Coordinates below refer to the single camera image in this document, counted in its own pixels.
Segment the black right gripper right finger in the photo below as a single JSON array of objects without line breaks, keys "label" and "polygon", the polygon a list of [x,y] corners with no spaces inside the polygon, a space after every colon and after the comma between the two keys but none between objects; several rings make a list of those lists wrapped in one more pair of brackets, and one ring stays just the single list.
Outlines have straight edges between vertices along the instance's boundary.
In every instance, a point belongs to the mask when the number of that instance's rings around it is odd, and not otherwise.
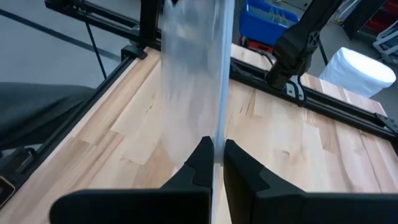
[{"label": "black right gripper right finger", "polygon": [[398,224],[398,194],[306,192],[230,139],[224,187],[232,224]]}]

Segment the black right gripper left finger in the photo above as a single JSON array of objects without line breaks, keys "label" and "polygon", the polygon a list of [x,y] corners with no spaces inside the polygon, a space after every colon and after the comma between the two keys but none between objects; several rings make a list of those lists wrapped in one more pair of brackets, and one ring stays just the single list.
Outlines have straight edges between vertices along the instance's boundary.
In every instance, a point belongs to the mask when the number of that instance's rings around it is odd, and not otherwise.
[{"label": "black right gripper left finger", "polygon": [[53,203],[51,224],[210,224],[214,146],[201,139],[159,189],[79,190]]}]

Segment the black metal table frame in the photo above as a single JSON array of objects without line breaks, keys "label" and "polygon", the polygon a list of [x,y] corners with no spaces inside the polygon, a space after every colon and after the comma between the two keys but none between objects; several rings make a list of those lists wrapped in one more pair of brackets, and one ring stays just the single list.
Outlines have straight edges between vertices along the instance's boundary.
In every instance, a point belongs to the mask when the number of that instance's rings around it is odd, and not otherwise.
[{"label": "black metal table frame", "polygon": [[[121,76],[122,72],[132,64],[133,60],[146,57],[144,47],[160,49],[161,31],[157,27],[157,13],[163,3],[159,0],[150,1],[153,2],[153,5],[143,7],[143,11],[146,11],[147,15],[140,20],[136,20],[86,0],[45,0],[47,8],[127,38],[133,41],[133,45],[128,45],[121,50],[121,63],[110,76],[105,78],[104,82],[89,98],[71,110],[65,121],[62,121],[61,125],[52,131],[43,146],[39,147],[39,150],[20,147],[6,157],[5,161],[0,162],[0,209],[10,201],[27,179],[60,144],[61,140]],[[289,72],[289,69],[284,68],[283,64],[279,62],[275,62],[269,70],[261,70],[246,62],[231,58],[229,77],[323,116],[386,139],[391,142],[396,154],[398,154],[398,123],[393,119],[337,100],[303,86],[301,82],[287,81],[285,83],[286,86],[294,88],[295,91],[292,94],[287,91],[287,88],[276,89],[273,84],[267,81],[267,77],[277,68],[283,74]]]}]

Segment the clear plastic bag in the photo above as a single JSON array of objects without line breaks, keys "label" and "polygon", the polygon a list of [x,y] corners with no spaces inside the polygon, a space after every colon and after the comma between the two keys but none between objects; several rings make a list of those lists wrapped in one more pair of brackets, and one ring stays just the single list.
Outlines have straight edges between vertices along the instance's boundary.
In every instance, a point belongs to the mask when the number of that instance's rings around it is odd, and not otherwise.
[{"label": "clear plastic bag", "polygon": [[165,0],[162,16],[162,142],[177,167],[200,139],[211,154],[215,194],[210,223],[217,219],[218,182],[225,145],[226,106],[235,0]]}]

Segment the blue plastic crate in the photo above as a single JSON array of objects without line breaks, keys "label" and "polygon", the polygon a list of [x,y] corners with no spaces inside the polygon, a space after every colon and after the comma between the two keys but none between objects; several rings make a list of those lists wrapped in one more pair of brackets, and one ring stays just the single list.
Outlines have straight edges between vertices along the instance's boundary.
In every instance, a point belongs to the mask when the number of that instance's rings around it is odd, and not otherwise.
[{"label": "blue plastic crate", "polygon": [[248,39],[273,46],[299,20],[293,12],[266,0],[244,0],[239,16],[239,33]]}]

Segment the white pedal trash can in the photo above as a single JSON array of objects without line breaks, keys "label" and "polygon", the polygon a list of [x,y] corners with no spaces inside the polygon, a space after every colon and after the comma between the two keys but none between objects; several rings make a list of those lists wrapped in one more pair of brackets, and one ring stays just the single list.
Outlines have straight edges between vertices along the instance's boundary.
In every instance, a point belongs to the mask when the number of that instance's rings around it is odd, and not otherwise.
[{"label": "white pedal trash can", "polygon": [[335,52],[319,78],[368,98],[396,81],[390,67],[346,47]]}]

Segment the red and black case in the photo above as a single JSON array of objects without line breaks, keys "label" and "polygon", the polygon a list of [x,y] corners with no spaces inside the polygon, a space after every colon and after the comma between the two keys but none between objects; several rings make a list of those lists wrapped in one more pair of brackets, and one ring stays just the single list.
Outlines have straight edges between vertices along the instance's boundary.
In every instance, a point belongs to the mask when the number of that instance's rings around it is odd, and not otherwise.
[{"label": "red and black case", "polygon": [[272,53],[273,52],[273,47],[270,45],[263,44],[261,42],[257,42],[255,40],[249,40],[248,41],[248,47],[251,49],[256,49],[260,50],[262,52],[267,52],[267,53]]}]

